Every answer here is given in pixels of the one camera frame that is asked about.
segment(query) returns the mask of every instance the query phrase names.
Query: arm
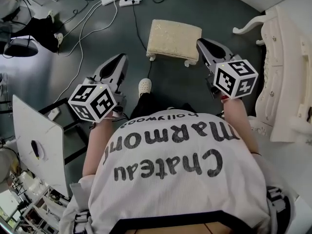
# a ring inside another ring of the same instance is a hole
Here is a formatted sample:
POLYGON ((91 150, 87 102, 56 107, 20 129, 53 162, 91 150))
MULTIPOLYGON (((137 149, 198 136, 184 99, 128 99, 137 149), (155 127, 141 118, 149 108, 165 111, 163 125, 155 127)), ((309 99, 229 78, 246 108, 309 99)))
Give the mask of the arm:
POLYGON ((113 135, 111 119, 104 119, 91 130, 86 159, 84 160, 82 176, 94 175, 104 154, 105 147, 113 135))
POLYGON ((258 144, 252 133, 244 103, 240 99, 224 102, 224 118, 233 126, 251 153, 258 153, 258 144))

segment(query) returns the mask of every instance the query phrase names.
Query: gray floor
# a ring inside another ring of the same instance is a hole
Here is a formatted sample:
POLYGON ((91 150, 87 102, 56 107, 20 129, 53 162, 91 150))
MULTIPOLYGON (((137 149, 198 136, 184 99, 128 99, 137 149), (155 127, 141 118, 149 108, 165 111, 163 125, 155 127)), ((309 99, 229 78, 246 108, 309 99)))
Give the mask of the gray floor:
MULTIPOLYGON (((46 17, 49 10, 59 12, 61 21, 73 14, 74 9, 80 10, 84 0, 38 0, 43 7, 33 5, 36 18, 46 17)), ((62 32, 72 29, 91 8, 77 15, 65 25, 62 32)), ((260 15, 255 9, 240 0, 165 0, 156 4, 152 0, 143 0, 136 5, 137 23, 141 38, 147 45, 153 19, 183 22, 202 28, 202 37, 210 38, 227 45, 235 54, 247 59, 256 70, 260 71, 261 51, 255 41, 260 39, 260 28, 243 36, 232 33, 233 27, 243 27, 250 19, 260 15)), ((100 7, 86 23, 83 35, 92 30, 103 28, 113 18, 115 8, 112 4, 100 7)), ((61 46, 62 53, 67 54, 75 45, 81 26, 65 38, 61 46)), ((82 41, 84 60, 78 78, 70 89, 63 94, 69 97, 75 87, 81 84, 86 76, 108 58, 126 53, 129 67, 126 80, 121 90, 127 96, 126 114, 130 115, 137 100, 137 86, 142 78, 147 77, 149 60, 145 50, 137 38, 133 9, 131 6, 118 9, 116 20, 110 28, 93 33, 82 41)), ((39 53, 30 58, 4 59, 0 57, 0 73, 8 74, 8 90, 10 97, 16 94, 35 109, 51 104, 68 85, 77 72, 81 59, 80 48, 77 47, 69 57, 61 57, 39 46, 39 53)), ((219 101, 214 101, 207 89, 205 77, 207 68, 199 61, 196 66, 184 67, 183 61, 175 58, 156 59, 151 70, 153 93, 163 106, 180 106, 188 102, 197 112, 217 114, 221 110, 219 101)), ((244 98, 247 111, 250 112, 255 103, 255 95, 244 98)), ((14 134, 13 119, 7 115, 0 116, 0 136, 14 134)), ((78 169, 80 165, 72 164, 70 169, 78 169)))

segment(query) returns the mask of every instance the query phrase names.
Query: footstool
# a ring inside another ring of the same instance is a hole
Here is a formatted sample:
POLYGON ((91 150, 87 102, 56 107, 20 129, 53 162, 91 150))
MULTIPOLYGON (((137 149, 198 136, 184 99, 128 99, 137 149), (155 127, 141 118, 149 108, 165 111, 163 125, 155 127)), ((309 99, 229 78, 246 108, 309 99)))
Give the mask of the footstool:
POLYGON ((201 38, 201 28, 185 23, 153 20, 146 56, 150 61, 156 55, 186 59, 184 65, 195 65, 198 61, 197 40, 201 38))

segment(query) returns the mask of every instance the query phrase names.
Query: white slipper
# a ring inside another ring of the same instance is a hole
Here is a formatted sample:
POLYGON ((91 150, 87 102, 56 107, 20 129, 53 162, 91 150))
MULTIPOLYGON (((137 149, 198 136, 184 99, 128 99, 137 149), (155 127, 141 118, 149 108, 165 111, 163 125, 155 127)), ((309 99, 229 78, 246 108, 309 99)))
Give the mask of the white slipper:
POLYGON ((55 33, 54 37, 58 40, 58 48, 62 44, 64 36, 62 33, 55 33))
POLYGON ((49 13, 48 13, 48 16, 50 16, 51 19, 52 19, 52 23, 54 23, 54 21, 55 21, 55 19, 54 19, 55 15, 56 15, 56 14, 54 13, 53 10, 50 10, 49 13))
POLYGON ((152 81, 148 78, 144 78, 138 84, 138 97, 140 98, 144 93, 150 93, 152 90, 152 81))

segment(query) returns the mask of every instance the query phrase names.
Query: black pants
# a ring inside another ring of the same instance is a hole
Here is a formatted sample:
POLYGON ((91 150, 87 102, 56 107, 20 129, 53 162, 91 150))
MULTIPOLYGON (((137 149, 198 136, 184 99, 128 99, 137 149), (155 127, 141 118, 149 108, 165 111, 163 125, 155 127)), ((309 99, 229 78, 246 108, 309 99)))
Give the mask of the black pants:
MULTIPOLYGON (((185 103, 182 107, 176 108, 176 109, 181 109, 181 110, 186 110, 186 111, 196 113, 195 110, 188 103, 185 103)), ((152 115, 161 110, 166 110, 166 108, 161 107, 157 103, 154 95, 144 93, 141 95, 140 99, 138 100, 137 106, 134 108, 130 116, 130 119, 152 115)))
POLYGON ((53 23, 50 16, 44 19, 31 18, 29 23, 20 31, 12 33, 11 37, 32 36, 43 47, 56 53, 58 50, 58 40, 53 34, 53 23))

